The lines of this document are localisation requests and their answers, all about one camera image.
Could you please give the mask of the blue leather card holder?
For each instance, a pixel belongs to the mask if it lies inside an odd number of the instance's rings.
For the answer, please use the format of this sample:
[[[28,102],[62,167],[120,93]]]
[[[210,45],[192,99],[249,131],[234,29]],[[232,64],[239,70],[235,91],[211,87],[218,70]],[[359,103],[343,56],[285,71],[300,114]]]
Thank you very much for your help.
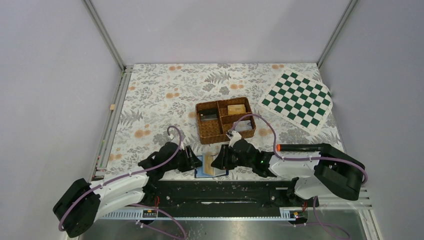
[[[216,178],[229,175],[228,170],[212,167],[212,162],[215,160],[215,157],[217,157],[217,155],[212,155],[211,152],[206,152],[203,153],[202,156],[198,156],[198,159],[202,162],[202,166],[196,168],[194,171],[194,177],[196,179]]]

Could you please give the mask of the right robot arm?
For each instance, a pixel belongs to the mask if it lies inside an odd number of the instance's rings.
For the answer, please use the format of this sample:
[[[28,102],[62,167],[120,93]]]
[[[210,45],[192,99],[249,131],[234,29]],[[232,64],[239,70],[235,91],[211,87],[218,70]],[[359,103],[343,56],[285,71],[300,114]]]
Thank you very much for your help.
[[[291,179],[287,201],[293,206],[326,194],[349,201],[359,199],[368,175],[365,165],[328,143],[279,144],[277,151],[301,152],[305,156],[277,156],[255,148],[245,139],[221,146],[211,166],[220,170],[251,168],[263,178]]]

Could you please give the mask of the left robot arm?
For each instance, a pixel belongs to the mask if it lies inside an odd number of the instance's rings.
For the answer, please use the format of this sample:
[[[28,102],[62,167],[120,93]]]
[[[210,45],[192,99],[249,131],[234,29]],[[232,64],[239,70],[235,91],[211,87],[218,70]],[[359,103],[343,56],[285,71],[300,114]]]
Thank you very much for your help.
[[[148,206],[155,200],[149,184],[159,181],[168,171],[184,173],[202,164],[190,146],[167,142],[126,174],[92,182],[80,178],[52,209],[59,220],[59,231],[70,238],[78,237],[100,217],[115,210],[138,203]]]

